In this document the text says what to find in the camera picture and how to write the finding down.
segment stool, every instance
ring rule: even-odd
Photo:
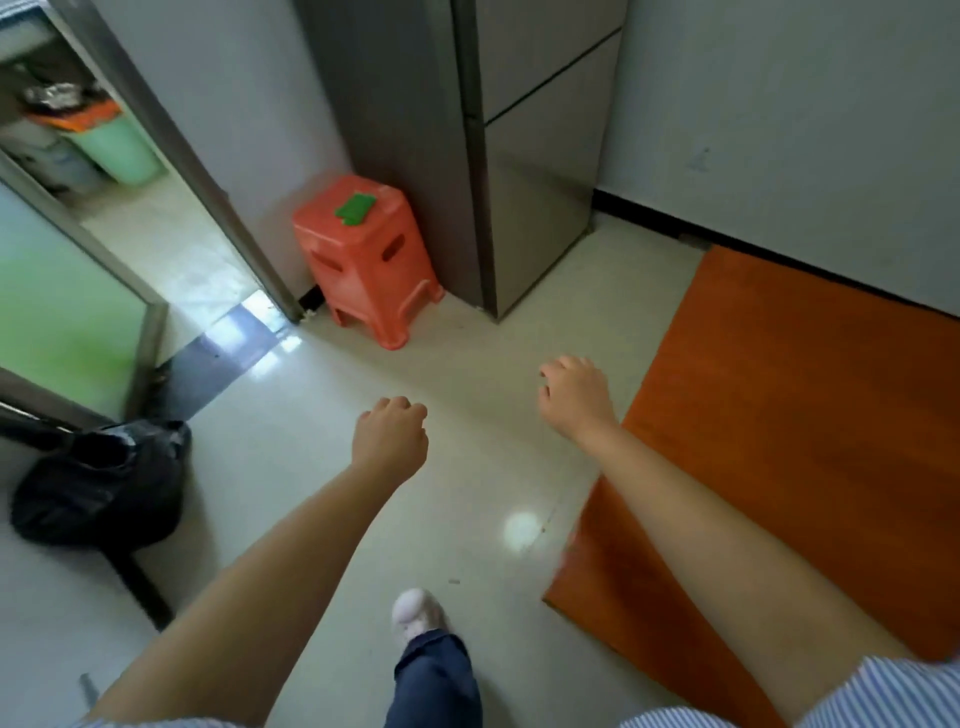
[[[334,211],[357,192],[376,202],[362,223],[345,225]],[[294,213],[294,230],[333,320],[345,326],[344,314],[359,319],[384,349],[407,343],[418,304],[444,297],[413,210],[398,189],[342,177]]]

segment white wall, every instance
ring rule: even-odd
[[[94,0],[295,295],[290,214],[349,169],[290,0]]]
[[[0,498],[33,465],[33,450],[0,438]],[[5,725],[51,728],[86,712],[81,675],[102,692],[156,635],[92,551],[34,546],[0,519],[0,705]]]
[[[632,0],[598,186],[960,314],[960,5]]]

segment green trash can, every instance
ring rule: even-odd
[[[163,163],[122,113],[85,132],[61,131],[121,184],[145,184],[163,172]]]

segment green sponge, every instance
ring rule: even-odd
[[[360,225],[373,207],[376,198],[363,192],[354,192],[353,196],[337,207],[333,214],[344,221],[344,225]]]

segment fist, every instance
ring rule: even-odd
[[[564,437],[586,449],[597,433],[620,427],[607,378],[589,359],[561,356],[540,367],[540,416]]]
[[[353,466],[374,468],[399,487],[426,462],[430,442],[423,429],[425,418],[422,404],[411,404],[405,397],[382,398],[357,420]]]

